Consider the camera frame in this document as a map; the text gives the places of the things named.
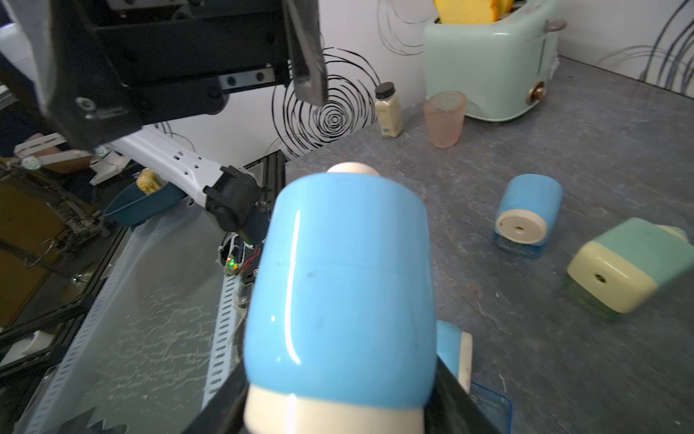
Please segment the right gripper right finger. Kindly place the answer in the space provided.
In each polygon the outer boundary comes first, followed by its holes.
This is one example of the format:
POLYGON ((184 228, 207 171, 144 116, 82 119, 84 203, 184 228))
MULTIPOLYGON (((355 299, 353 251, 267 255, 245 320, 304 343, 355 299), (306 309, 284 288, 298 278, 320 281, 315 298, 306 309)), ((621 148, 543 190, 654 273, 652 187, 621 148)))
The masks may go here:
POLYGON ((424 418, 426 434, 500 434, 440 358, 424 418))

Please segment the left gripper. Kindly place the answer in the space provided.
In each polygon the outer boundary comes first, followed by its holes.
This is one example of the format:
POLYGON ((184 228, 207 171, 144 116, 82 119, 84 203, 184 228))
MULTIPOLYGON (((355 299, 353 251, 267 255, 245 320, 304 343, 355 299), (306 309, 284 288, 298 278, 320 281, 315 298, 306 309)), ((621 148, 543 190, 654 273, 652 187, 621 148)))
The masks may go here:
POLYGON ((6 1, 47 119, 92 149, 286 85, 328 100, 318 0, 6 1))

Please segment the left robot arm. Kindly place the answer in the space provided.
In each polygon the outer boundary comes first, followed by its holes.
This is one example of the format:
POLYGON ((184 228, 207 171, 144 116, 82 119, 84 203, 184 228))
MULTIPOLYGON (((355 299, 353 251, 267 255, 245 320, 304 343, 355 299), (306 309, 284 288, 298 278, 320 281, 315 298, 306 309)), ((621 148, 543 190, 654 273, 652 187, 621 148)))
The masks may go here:
POLYGON ((70 145, 107 146, 180 188, 224 231, 264 240, 256 181, 155 125, 215 115, 232 93, 276 85, 324 105, 316 1, 5 1, 1 18, 14 31, 2 80, 70 145))

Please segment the clear blue shavings tray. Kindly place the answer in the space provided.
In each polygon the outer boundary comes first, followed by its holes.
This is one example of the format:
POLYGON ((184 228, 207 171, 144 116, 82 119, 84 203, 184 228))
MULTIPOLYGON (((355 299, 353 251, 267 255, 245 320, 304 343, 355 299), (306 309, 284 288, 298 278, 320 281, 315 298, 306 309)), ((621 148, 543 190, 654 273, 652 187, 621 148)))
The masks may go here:
POLYGON ((470 396, 499 432, 511 434, 513 404, 508 398, 475 382, 471 383, 470 396))

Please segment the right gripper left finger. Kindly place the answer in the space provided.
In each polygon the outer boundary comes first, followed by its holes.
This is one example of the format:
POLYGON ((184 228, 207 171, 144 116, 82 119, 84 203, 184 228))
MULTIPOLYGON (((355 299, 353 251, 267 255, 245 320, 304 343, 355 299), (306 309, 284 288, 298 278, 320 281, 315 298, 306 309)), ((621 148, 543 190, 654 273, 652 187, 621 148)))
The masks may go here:
POLYGON ((244 363, 237 365, 183 434, 246 434, 244 410, 249 392, 244 363))

